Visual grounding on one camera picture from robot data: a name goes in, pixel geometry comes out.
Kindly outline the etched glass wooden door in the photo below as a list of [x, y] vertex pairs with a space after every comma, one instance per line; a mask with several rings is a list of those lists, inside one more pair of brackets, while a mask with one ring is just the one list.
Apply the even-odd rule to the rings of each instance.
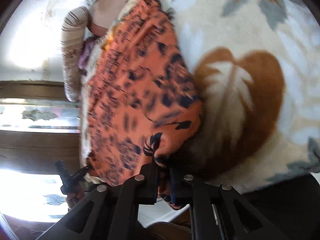
[[62, 160], [77, 171], [80, 115], [60, 82], [1, 81], [1, 168], [55, 174]]

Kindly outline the pink bed sheet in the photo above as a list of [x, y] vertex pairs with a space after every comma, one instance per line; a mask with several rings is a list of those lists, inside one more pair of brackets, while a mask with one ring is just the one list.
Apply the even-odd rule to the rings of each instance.
[[104, 36], [125, 3], [126, 0], [97, 0], [89, 9], [89, 31], [96, 36]]

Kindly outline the purple cloth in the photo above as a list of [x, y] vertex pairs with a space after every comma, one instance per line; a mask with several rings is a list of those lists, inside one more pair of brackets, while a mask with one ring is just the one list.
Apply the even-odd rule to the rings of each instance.
[[100, 40], [100, 37], [97, 35], [94, 35], [92, 37], [87, 38], [84, 41], [84, 44], [82, 46], [82, 49], [80, 51], [80, 56], [78, 59], [78, 68], [81, 71], [83, 71], [83, 72], [86, 71], [87, 64], [88, 64], [92, 49], [99, 42], [99, 40]]

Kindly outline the orange floral blouse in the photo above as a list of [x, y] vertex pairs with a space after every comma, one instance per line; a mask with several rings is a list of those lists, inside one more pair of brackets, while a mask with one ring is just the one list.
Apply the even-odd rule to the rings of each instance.
[[121, 185], [167, 167], [200, 127], [201, 101], [160, 0], [138, 0], [112, 31], [89, 81], [89, 175]]

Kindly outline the leaf patterned bed blanket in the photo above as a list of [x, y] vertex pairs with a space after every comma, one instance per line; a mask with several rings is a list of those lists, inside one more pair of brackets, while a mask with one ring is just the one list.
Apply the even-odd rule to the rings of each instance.
[[[90, 58], [89, 81], [128, 0]], [[319, 172], [319, 25], [302, 0], [160, 0], [201, 101], [195, 135], [168, 160], [241, 192]]]

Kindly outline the striped floral bolster pillow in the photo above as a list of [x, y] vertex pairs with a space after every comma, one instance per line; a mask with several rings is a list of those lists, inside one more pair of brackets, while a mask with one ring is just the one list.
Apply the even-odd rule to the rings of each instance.
[[78, 61], [84, 44], [88, 20], [88, 9], [81, 6], [67, 13], [61, 27], [63, 82], [65, 96], [70, 102], [77, 102], [80, 98]]

